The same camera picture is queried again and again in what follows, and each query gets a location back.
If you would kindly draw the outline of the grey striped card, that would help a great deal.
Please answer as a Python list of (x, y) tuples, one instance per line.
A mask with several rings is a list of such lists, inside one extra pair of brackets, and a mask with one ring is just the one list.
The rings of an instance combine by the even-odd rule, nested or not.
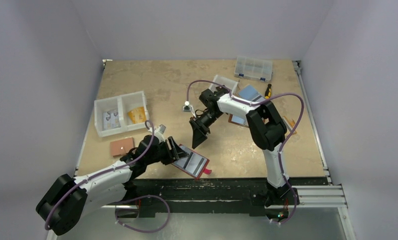
[(179, 160), (179, 165), (191, 176), (199, 178), (208, 161), (209, 160), (202, 155), (191, 152), (188, 157)]

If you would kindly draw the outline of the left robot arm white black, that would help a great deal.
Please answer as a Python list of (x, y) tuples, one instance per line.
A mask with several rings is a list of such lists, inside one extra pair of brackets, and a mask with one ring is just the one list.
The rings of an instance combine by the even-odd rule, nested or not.
[(143, 174), (149, 165), (169, 165), (187, 156), (173, 137), (160, 140), (147, 135), (137, 147), (108, 167), (83, 176), (71, 177), (66, 173), (59, 176), (35, 211), (45, 221), (46, 230), (63, 235), (88, 212), (110, 203), (128, 205), (134, 202), (136, 191), (128, 184)]

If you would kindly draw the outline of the red card holder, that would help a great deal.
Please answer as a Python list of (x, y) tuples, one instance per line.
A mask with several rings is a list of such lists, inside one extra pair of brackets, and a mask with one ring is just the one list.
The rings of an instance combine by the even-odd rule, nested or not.
[(199, 179), (203, 174), (210, 175), (212, 173), (212, 170), (207, 168), (210, 162), (208, 158), (182, 144), (179, 147), (187, 153), (187, 156), (173, 162), (172, 165), (194, 179)]

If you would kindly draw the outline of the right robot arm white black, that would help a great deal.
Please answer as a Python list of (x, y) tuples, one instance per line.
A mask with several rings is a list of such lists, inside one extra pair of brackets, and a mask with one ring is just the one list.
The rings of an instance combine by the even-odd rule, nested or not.
[(254, 144), (263, 152), (267, 169), (266, 206), (286, 202), (290, 197), (294, 205), (299, 199), (283, 166), (287, 127), (271, 101), (253, 103), (231, 96), (227, 89), (204, 90), (199, 96), (206, 107), (199, 117), (191, 117), (192, 147), (195, 149), (210, 134), (210, 126), (222, 115), (232, 114), (247, 121)]

